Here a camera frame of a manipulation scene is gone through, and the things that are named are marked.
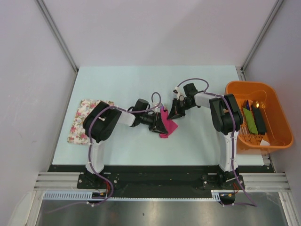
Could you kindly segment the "pink paper napkin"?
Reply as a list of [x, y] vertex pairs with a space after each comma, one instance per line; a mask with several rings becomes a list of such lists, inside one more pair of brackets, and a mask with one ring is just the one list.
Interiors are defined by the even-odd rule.
[[162, 121], [168, 130], [168, 134], [167, 135], [160, 134], [159, 137], [160, 138], [168, 138], [178, 128], [178, 125], [173, 120], [167, 119], [168, 111], [164, 112], [162, 109], [160, 109], [160, 113], [161, 113]]

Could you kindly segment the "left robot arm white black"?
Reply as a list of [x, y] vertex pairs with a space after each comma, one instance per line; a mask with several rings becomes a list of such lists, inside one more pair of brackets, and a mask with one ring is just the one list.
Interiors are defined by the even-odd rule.
[[103, 185], [104, 177], [99, 174], [104, 169], [104, 142], [110, 137], [117, 124], [136, 127], [146, 125], [149, 131], [167, 134], [161, 113], [153, 111], [148, 101], [138, 99], [133, 107], [121, 110], [101, 101], [85, 118], [83, 129], [90, 139], [86, 169], [90, 172], [87, 182], [93, 188]]

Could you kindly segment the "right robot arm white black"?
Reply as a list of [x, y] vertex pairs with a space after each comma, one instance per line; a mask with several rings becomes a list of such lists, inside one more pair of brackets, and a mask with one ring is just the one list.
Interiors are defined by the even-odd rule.
[[167, 117], [174, 120], [186, 115], [185, 111], [193, 107], [205, 107], [210, 110], [212, 123], [220, 136], [220, 160], [217, 184], [228, 189], [238, 177], [237, 139], [243, 116], [233, 94], [218, 95], [205, 90], [198, 91], [194, 83], [183, 87], [185, 95], [181, 95], [178, 87], [174, 89], [176, 98]]

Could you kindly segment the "black fork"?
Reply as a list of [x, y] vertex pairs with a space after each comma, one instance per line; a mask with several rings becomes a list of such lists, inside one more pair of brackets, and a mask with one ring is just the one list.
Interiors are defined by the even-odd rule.
[[163, 108], [164, 112], [166, 112], [168, 110], [168, 105], [167, 103], [164, 103], [164, 108]]

